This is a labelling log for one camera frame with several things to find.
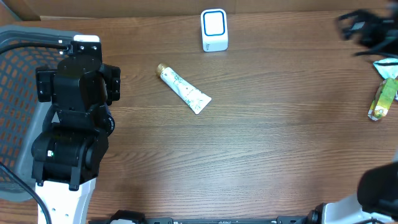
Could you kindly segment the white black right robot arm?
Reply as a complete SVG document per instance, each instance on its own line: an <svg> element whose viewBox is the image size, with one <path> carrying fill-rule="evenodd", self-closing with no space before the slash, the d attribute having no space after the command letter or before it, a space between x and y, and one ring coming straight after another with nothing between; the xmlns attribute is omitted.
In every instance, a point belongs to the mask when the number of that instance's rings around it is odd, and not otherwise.
<svg viewBox="0 0 398 224"><path fill-rule="evenodd" d="M397 1L391 4L389 16L381 17L358 9L336 18L343 40L358 36L358 44L367 47L358 56L378 55L378 69L390 74L379 85L368 111L373 121L387 115L397 99ZM366 171L355 194L338 202L321 203L296 223L389 223L397 221L397 162Z"/></svg>

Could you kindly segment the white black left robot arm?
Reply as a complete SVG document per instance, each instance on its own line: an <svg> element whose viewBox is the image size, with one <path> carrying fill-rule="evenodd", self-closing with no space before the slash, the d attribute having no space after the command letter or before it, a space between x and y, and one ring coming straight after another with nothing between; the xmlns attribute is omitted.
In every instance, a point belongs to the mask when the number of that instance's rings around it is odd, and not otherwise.
<svg viewBox="0 0 398 224"><path fill-rule="evenodd" d="M39 223L85 223L100 162L115 129L119 67L103 63L101 43L73 40L56 69L36 69L38 100L50 103L32 144Z"/></svg>

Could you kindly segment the white tube with gold cap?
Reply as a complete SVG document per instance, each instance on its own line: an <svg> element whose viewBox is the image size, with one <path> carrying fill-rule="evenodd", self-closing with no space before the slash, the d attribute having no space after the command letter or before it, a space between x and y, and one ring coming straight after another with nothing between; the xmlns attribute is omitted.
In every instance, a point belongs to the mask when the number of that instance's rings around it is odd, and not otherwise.
<svg viewBox="0 0 398 224"><path fill-rule="evenodd" d="M195 114L199 114L211 101L211 97L184 80L168 65L160 63L155 72Z"/></svg>

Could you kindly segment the teal wet wipes pack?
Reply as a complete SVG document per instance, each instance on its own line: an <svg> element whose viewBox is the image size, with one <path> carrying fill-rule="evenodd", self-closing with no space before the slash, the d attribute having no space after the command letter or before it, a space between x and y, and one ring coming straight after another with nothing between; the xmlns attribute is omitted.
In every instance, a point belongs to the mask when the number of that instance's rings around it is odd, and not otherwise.
<svg viewBox="0 0 398 224"><path fill-rule="evenodd" d="M397 78L397 59L385 58L373 63L375 69L383 79Z"/></svg>

